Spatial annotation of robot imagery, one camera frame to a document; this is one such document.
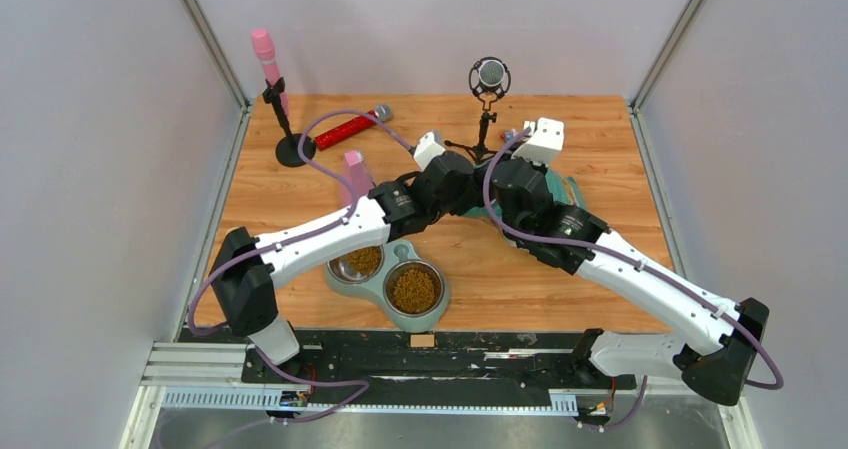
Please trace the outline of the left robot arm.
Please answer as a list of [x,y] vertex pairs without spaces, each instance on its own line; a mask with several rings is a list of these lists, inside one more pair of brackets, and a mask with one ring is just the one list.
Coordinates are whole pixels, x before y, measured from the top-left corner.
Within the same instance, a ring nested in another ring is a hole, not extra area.
[[454,209],[473,175],[468,159],[447,151],[412,182],[381,183],[347,208],[309,223],[264,236],[244,227],[230,231],[209,281],[231,332],[274,365],[290,360],[300,344],[279,313],[276,289],[332,259],[424,231]]

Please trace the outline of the green pet food bag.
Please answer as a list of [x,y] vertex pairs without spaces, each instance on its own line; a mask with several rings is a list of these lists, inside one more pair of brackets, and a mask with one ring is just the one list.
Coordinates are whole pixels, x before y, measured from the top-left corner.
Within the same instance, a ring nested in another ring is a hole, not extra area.
[[[582,209],[588,208],[585,197],[574,177],[562,176],[553,170],[549,170],[545,178],[548,190],[555,201],[576,205]],[[460,217],[490,220],[490,216],[482,204],[460,214]]]

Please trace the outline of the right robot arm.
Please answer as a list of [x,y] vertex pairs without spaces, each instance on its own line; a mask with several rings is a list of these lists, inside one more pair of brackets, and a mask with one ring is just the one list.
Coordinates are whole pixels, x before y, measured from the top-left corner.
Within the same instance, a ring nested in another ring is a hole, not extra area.
[[762,342],[770,316],[764,303],[720,296],[652,260],[589,211],[555,200],[531,162],[493,159],[482,191],[485,209],[518,248],[614,291],[668,326],[657,334],[586,330],[576,354],[597,371],[679,380],[725,406],[746,387],[783,388]]

